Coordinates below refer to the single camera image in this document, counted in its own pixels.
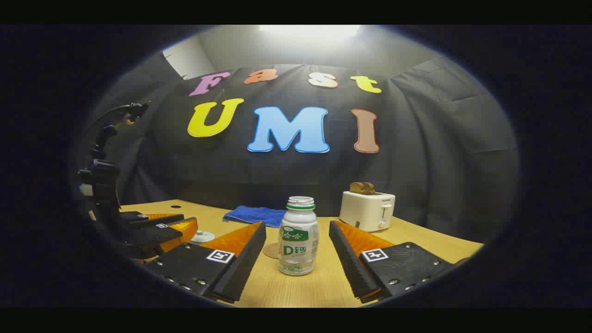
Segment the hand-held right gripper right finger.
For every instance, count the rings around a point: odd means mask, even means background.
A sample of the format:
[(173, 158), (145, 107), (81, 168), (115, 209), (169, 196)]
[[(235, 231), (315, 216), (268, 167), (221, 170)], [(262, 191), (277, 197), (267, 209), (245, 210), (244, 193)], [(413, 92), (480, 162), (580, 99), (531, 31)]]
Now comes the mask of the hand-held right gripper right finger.
[(396, 245), (342, 221), (330, 222), (328, 236), (362, 303), (405, 295), (456, 267), (413, 242)]

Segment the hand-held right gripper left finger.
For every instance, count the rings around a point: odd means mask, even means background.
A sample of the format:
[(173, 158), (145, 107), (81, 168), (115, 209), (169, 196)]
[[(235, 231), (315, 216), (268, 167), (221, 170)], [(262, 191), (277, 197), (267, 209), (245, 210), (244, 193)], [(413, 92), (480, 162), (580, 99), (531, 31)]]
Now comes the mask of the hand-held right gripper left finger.
[(262, 222), (204, 244), (184, 243), (144, 265), (146, 270), (193, 295), (239, 301), (266, 240)]

